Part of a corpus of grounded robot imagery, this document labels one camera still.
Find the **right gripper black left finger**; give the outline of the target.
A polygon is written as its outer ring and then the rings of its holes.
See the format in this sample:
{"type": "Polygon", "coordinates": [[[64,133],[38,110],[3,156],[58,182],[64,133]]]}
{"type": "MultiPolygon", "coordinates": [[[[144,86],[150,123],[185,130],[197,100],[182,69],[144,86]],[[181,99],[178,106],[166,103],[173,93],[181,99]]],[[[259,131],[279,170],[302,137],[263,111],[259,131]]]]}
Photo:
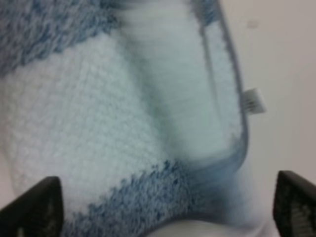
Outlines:
{"type": "Polygon", "coordinates": [[[61,181],[49,176],[0,210],[2,237],[59,237],[64,223],[61,181]]]}

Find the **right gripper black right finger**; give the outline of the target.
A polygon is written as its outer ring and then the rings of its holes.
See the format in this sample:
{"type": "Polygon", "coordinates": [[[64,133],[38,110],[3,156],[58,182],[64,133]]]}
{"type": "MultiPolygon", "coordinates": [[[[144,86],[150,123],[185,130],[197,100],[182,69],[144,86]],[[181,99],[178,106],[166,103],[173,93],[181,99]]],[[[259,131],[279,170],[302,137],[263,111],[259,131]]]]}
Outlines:
{"type": "Polygon", "coordinates": [[[279,171],[273,218],[281,237],[314,237],[316,186],[293,171],[279,171]]]}

